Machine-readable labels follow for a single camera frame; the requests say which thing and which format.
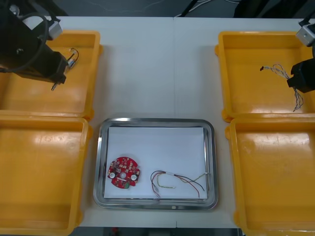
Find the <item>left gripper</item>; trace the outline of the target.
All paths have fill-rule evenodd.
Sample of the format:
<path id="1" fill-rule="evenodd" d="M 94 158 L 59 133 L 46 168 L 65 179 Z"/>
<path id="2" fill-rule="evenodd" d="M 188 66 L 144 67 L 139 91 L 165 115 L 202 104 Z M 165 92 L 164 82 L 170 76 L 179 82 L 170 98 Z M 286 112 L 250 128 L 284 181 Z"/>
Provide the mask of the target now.
<path id="1" fill-rule="evenodd" d="M 64 84 L 67 66 L 66 58 L 46 45 L 34 63 L 22 71 L 22 78 Z"/>

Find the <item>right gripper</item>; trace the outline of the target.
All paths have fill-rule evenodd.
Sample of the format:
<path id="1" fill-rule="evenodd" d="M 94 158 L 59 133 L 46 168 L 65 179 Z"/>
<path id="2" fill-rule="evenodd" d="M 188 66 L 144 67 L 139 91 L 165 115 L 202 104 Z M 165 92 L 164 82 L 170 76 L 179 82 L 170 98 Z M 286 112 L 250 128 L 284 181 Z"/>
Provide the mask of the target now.
<path id="1" fill-rule="evenodd" d="M 292 78 L 287 80 L 290 88 L 295 88 L 302 93 L 314 91 L 315 59 L 308 59 L 293 65 L 291 75 L 293 75 Z"/>

